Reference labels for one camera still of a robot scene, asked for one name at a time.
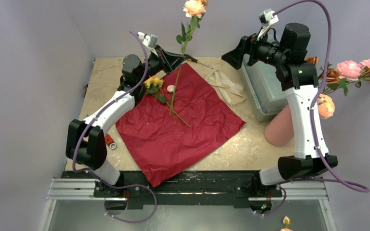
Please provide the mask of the yellow rose stem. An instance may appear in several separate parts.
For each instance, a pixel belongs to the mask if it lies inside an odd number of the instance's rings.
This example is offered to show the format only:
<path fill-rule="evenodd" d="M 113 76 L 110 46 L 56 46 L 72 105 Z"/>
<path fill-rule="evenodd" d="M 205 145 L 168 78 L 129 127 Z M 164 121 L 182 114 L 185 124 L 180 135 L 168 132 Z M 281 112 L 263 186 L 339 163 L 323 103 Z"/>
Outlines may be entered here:
<path fill-rule="evenodd" d="M 177 117 L 185 125 L 190 127 L 190 125 L 176 112 L 176 110 L 173 107 L 172 101 L 169 101 L 168 98 L 165 96 L 165 93 L 163 91 L 163 84 L 164 80 L 159 77 L 150 77 L 149 79 L 143 82 L 146 94 L 154 96 L 158 102 L 169 108 L 170 114 L 172 114 L 173 116 L 174 123 L 176 123 L 175 117 Z"/>

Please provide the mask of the cream ribbon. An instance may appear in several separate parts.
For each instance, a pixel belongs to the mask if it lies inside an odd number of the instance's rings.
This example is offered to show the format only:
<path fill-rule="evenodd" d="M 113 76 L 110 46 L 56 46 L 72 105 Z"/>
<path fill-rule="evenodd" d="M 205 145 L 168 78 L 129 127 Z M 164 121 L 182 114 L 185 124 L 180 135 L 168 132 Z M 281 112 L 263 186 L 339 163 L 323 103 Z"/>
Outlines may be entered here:
<path fill-rule="evenodd" d="M 223 100 L 229 106 L 235 106 L 245 101 L 245 96 L 242 95 L 244 88 L 234 83 L 230 78 L 222 71 L 217 70 L 203 77 L 212 87 L 216 87 L 219 90 Z"/>

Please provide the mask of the peach rose stem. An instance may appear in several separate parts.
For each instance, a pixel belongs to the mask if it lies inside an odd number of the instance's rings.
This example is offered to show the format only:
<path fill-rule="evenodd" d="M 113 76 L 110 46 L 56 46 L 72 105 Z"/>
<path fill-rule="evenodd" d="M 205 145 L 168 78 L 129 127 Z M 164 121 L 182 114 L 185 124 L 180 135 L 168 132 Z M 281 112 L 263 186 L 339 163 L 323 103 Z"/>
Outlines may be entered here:
<path fill-rule="evenodd" d="M 183 6 L 185 16 L 190 18 L 186 26 L 181 23 L 181 34 L 177 36 L 177 42 L 181 45 L 180 54 L 185 55 L 187 45 L 192 40 L 197 28 L 200 28 L 200 21 L 206 13 L 208 0 L 186 0 Z"/>

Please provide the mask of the flower bouquet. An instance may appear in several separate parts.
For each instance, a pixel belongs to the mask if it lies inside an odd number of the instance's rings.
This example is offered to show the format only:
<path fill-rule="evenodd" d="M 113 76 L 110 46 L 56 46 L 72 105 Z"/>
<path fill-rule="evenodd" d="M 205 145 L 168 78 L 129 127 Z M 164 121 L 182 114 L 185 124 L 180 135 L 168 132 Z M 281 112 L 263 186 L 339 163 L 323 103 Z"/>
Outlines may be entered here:
<path fill-rule="evenodd" d="M 173 116 L 146 95 L 116 129 L 149 183 L 156 187 L 184 171 L 236 135 L 245 124 L 189 64 L 164 77 L 176 84 Z"/>

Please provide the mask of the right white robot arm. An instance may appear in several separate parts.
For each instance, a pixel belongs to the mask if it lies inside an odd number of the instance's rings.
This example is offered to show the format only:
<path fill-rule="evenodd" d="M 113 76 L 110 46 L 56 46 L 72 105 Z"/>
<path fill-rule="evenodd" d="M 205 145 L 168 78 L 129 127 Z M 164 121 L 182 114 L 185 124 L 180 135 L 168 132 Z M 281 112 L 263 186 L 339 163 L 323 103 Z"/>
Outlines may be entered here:
<path fill-rule="evenodd" d="M 251 183 L 255 195 L 264 195 L 270 185 L 315 177 L 338 165 L 337 157 L 329 154 L 323 139 L 317 105 L 320 95 L 317 70 L 314 64 L 304 59 L 310 37 L 307 26 L 289 23 L 285 25 L 279 43 L 271 43 L 255 33 L 243 36 L 235 49 L 221 57 L 236 70 L 241 68 L 245 55 L 249 56 L 248 66 L 261 61 L 275 67 L 291 112 L 294 155 L 281 157 L 275 167 L 258 172 L 257 179 Z"/>

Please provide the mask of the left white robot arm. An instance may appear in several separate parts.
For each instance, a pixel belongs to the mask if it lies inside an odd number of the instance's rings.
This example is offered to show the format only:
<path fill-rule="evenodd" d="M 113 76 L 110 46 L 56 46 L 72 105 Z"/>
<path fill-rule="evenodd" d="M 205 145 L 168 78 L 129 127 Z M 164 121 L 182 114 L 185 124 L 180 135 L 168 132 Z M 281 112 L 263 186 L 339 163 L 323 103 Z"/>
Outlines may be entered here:
<path fill-rule="evenodd" d="M 92 115 L 83 120 L 74 119 L 68 125 L 66 157 L 83 165 L 83 171 L 93 173 L 106 183 L 106 191 L 113 197 L 124 192 L 122 174 L 107 160 L 106 134 L 116 122 L 132 110 L 143 98 L 143 82 L 163 71 L 172 73 L 185 60 L 182 54 L 165 51 L 157 45 L 141 61 L 137 55 L 127 55 L 122 61 L 120 85 L 114 95 Z"/>

